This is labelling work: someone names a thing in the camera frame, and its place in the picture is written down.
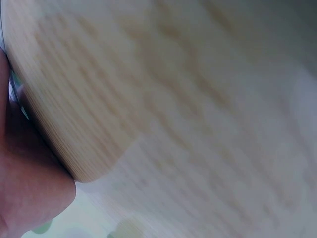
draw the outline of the green object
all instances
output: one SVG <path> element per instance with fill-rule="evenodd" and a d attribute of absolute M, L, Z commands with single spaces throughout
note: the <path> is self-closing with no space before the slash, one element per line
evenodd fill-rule
<path fill-rule="evenodd" d="M 47 222 L 46 224 L 42 225 L 41 227 L 36 228 L 35 230 L 32 230 L 35 234 L 44 234 L 49 230 L 49 228 L 52 225 L 52 221 Z"/>
<path fill-rule="evenodd" d="M 14 84 L 15 84 L 15 87 L 16 89 L 18 89 L 19 86 L 21 86 L 21 81 L 20 79 L 18 78 L 18 76 L 16 76 L 16 74 L 13 72 L 13 81 L 14 81 Z"/>
<path fill-rule="evenodd" d="M 114 238 L 114 235 L 112 233 L 110 233 L 107 238 Z"/>

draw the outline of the wooden object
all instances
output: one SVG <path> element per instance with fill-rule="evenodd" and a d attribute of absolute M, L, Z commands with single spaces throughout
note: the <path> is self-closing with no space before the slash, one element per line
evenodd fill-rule
<path fill-rule="evenodd" d="M 144 237 L 312 237 L 313 3 L 2 0 L 44 133 Z"/>

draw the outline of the wood grain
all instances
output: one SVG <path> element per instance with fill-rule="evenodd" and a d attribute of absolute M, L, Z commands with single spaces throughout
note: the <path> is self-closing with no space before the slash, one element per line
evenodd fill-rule
<path fill-rule="evenodd" d="M 2 0 L 36 118 L 105 220 L 144 237 L 312 237 L 312 3 Z"/>

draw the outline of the skin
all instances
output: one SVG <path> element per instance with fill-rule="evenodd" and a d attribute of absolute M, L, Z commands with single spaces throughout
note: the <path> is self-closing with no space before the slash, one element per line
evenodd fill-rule
<path fill-rule="evenodd" d="M 76 187 L 19 106 L 8 100 L 8 81 L 0 51 L 0 238 L 19 238 L 69 206 Z M 23 91 L 19 94 L 25 106 Z"/>

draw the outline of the fingertip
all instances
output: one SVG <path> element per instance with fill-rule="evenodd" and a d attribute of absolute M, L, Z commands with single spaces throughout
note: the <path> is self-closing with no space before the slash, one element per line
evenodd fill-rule
<path fill-rule="evenodd" d="M 0 48 L 0 84 L 8 84 L 9 81 L 9 63 L 5 52 Z"/>

